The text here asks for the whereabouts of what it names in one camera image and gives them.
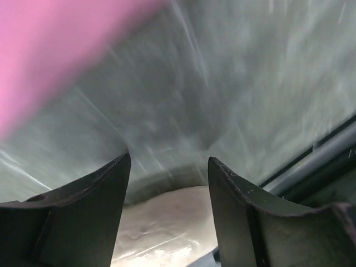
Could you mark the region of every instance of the scratched surface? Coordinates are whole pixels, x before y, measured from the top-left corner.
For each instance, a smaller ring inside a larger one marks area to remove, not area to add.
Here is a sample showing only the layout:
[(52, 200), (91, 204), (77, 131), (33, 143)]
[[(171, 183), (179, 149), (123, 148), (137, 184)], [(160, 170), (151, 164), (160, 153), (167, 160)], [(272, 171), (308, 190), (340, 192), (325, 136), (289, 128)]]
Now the scratched surface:
[(127, 203), (204, 184), (209, 156), (258, 184), (355, 111), (355, 45), (354, 0), (173, 1), (1, 145), (0, 201), (127, 147)]

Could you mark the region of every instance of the blurry pink object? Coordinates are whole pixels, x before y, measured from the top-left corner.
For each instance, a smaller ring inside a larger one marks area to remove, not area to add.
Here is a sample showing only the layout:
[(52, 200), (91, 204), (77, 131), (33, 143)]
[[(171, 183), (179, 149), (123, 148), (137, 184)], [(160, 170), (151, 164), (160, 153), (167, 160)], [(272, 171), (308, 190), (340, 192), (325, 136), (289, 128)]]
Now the blurry pink object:
[(169, 0), (1, 0), (0, 140)]

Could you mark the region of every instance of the cream-colored object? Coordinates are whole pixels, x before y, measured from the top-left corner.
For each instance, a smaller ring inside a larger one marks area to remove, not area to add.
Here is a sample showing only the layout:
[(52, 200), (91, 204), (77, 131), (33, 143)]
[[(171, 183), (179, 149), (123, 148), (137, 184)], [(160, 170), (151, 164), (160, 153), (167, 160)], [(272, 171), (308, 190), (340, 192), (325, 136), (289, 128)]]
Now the cream-colored object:
[(209, 189), (180, 189), (123, 210), (111, 267), (185, 267), (216, 246)]

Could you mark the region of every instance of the beige object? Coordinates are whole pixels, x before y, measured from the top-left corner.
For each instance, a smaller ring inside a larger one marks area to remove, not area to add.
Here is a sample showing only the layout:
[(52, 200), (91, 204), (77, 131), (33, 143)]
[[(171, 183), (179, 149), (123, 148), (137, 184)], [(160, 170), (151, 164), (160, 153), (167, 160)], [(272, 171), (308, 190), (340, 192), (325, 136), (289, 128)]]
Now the beige object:
[(180, 189), (123, 210), (111, 267), (184, 267), (216, 246), (208, 187)]

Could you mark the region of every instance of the pink object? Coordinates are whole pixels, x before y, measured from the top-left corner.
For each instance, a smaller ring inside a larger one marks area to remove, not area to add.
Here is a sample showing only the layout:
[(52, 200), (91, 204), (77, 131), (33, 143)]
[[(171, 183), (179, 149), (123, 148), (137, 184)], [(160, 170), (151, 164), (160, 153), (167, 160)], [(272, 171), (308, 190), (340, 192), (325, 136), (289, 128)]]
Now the pink object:
[(169, 0), (1, 0), (0, 140)]

